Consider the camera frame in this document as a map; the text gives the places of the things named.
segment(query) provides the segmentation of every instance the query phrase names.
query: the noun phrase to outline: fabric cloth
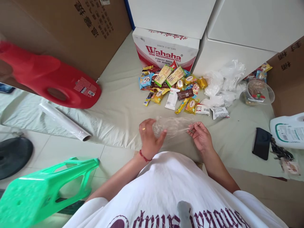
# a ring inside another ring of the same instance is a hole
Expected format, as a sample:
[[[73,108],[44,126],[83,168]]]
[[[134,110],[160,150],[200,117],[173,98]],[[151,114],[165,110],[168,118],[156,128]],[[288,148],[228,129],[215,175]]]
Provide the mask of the fabric cloth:
[[[231,194],[189,158],[162,152],[110,202],[95,198],[85,203],[64,226],[75,227],[287,226],[253,195]]]

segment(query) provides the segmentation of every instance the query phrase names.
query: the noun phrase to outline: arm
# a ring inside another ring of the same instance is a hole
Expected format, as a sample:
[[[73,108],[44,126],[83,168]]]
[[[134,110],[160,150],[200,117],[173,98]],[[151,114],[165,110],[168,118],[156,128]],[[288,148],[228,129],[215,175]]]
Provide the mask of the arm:
[[[240,190],[237,183],[228,173],[219,155],[214,150],[211,135],[204,124],[202,122],[196,122],[193,126],[189,127],[193,127],[192,132],[188,131],[188,134],[193,138],[197,149],[200,151],[209,177],[231,193]]]
[[[154,136],[152,124],[154,119],[147,119],[139,125],[139,132],[142,139],[142,154],[148,160],[151,160],[160,150],[167,131],[164,130],[159,138]],[[87,200],[103,197],[108,201],[113,199],[120,190],[134,180],[139,172],[149,163],[138,153],[120,170],[118,170],[106,183],[97,189]]]

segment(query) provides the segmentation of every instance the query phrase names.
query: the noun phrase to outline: white plastic jug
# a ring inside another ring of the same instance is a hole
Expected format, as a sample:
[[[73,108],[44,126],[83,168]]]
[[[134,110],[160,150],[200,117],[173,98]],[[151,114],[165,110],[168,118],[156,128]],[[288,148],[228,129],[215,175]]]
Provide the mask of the white plastic jug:
[[[272,119],[270,131],[278,146],[304,149],[304,112]]]

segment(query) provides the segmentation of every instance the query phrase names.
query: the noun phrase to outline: red detergent bottle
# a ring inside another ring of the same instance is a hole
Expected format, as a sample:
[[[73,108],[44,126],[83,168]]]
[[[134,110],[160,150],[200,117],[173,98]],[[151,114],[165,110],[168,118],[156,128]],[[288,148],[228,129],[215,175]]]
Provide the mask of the red detergent bottle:
[[[52,56],[35,55],[0,40],[0,59],[12,66],[13,75],[20,84],[56,104],[88,109],[101,95],[101,89],[93,79]],[[61,96],[55,97],[54,91],[59,91]]]

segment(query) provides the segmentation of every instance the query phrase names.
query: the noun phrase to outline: red string bracelet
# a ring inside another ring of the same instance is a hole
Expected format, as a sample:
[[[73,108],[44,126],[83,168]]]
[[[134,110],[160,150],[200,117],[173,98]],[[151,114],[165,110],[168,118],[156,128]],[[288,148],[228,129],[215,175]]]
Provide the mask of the red string bracelet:
[[[150,161],[152,161],[152,159],[151,160],[149,160],[149,159],[147,159],[143,154],[142,154],[142,150],[139,150],[139,154],[141,155],[141,157],[143,157],[144,158],[144,160],[146,161],[146,162],[150,162]]]

